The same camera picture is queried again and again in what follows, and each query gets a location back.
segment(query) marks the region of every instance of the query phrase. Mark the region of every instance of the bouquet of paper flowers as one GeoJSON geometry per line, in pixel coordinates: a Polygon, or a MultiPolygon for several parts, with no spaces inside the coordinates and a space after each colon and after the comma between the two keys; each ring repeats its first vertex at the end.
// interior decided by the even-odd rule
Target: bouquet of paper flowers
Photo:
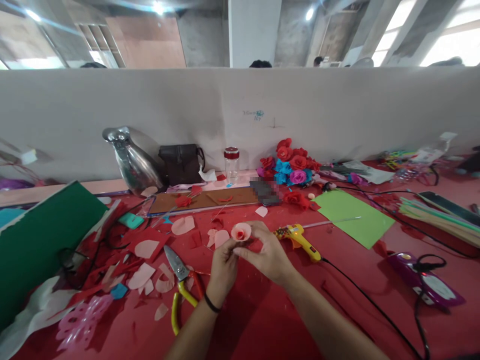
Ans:
{"type": "Polygon", "coordinates": [[[266,180],[275,180],[279,185],[304,186],[312,181],[314,172],[320,170],[321,164],[308,156],[307,150],[294,148],[292,139],[282,140],[276,146],[276,157],[269,156],[260,159],[261,167],[256,172],[266,180]]]}

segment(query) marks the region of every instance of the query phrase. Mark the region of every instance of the ceiling light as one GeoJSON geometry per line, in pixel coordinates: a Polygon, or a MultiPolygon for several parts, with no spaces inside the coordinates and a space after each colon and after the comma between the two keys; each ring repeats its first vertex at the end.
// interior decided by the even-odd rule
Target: ceiling light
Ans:
{"type": "Polygon", "coordinates": [[[153,4],[153,11],[156,12],[158,15],[163,15],[165,12],[165,8],[159,2],[153,4]]]}
{"type": "Polygon", "coordinates": [[[312,18],[312,16],[314,16],[314,8],[313,8],[313,7],[311,7],[310,10],[308,10],[308,11],[306,12],[305,19],[306,19],[307,21],[309,21],[309,20],[312,18]]]}
{"type": "Polygon", "coordinates": [[[36,13],[34,13],[32,10],[25,10],[26,14],[31,17],[33,20],[35,20],[36,22],[41,22],[42,19],[40,18],[40,16],[38,16],[36,13]]]}

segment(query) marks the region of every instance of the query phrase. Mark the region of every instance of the hand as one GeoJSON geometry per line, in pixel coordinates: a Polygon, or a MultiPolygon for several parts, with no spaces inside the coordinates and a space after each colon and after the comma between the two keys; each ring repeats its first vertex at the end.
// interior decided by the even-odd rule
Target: hand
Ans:
{"type": "Polygon", "coordinates": [[[263,243],[263,247],[259,253],[243,247],[236,247],[233,249],[233,253],[247,260],[276,284],[285,287],[297,271],[279,240],[263,221],[247,221],[246,223],[251,226],[252,237],[258,238],[263,243]]]}
{"type": "Polygon", "coordinates": [[[230,239],[213,253],[210,282],[206,288],[206,294],[217,308],[222,307],[237,278],[239,257],[232,253],[235,246],[238,246],[238,243],[230,239]]]}

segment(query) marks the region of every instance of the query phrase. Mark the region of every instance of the purple device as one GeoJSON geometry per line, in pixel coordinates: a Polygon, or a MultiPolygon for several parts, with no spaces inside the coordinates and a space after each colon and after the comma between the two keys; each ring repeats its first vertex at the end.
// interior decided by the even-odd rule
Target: purple device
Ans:
{"type": "MultiPolygon", "coordinates": [[[[417,294],[420,294],[422,282],[419,273],[413,267],[417,258],[410,252],[399,252],[389,255],[386,260],[400,275],[405,284],[417,294]]],[[[449,287],[433,272],[423,272],[421,276],[425,283],[425,293],[421,299],[425,304],[446,311],[449,307],[465,303],[465,299],[458,292],[449,287]]]]}

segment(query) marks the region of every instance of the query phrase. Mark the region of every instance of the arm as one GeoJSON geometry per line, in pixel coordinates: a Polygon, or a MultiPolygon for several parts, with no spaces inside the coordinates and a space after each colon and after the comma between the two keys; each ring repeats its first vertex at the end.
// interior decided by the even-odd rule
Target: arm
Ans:
{"type": "Polygon", "coordinates": [[[249,222],[252,235],[261,240],[260,253],[245,248],[233,252],[282,286],[295,305],[308,332],[327,359],[386,360],[385,354],[348,322],[293,267],[280,242],[261,221],[249,222]]]}
{"type": "MultiPolygon", "coordinates": [[[[206,295],[216,308],[222,307],[237,277],[238,256],[232,253],[235,245],[236,242],[230,239],[213,254],[206,295]]],[[[205,299],[199,301],[186,324],[180,329],[165,360],[204,359],[217,316],[205,299]]]]}

